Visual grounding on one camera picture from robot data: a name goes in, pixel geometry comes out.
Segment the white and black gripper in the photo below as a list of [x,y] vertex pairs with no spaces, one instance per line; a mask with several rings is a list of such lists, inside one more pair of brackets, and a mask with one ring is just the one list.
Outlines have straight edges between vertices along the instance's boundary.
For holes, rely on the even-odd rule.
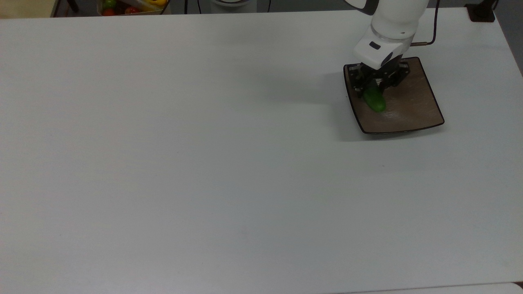
[[409,75],[411,69],[403,55],[410,48],[413,35],[407,38],[391,39],[368,26],[364,35],[355,45],[353,54],[362,63],[348,65],[349,98],[364,97],[373,77],[373,69],[378,70],[379,89],[396,87]]

